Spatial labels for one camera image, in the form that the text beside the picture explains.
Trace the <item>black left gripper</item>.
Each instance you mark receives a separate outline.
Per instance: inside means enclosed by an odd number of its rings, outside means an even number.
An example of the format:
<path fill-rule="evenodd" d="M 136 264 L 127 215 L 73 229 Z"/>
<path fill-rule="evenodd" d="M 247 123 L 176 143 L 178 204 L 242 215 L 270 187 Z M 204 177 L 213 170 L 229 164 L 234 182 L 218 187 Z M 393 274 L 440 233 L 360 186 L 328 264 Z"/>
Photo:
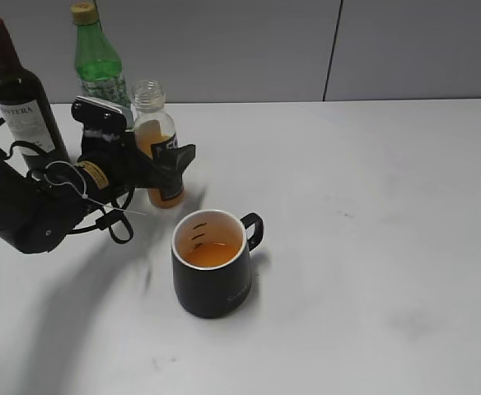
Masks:
<path fill-rule="evenodd" d="M 183 173 L 196 156 L 196 146 L 154 144 L 152 154 L 153 160 L 135 142 L 82 142 L 75 166 L 86 180 L 88 196 L 103 204 L 132 197 L 137 188 L 159 187 L 161 168 L 169 173 L 169 183 L 159 188 L 160 193 L 181 193 Z M 75 185 L 82 189 L 76 173 Z"/>

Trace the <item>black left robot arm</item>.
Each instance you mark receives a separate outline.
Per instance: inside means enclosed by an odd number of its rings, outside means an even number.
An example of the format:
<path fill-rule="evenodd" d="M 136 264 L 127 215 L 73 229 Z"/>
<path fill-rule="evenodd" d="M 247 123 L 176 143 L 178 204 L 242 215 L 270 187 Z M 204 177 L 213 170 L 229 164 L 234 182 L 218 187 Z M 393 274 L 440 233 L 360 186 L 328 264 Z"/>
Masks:
<path fill-rule="evenodd" d="M 45 253 L 68 235 L 129 227 L 124 212 L 135 189 L 175 185 L 195 156 L 194 144 L 162 149 L 156 159 L 134 143 L 111 144 L 75 165 L 47 164 L 35 178 L 14 170 L 0 149 L 0 238 L 21 253 Z"/>

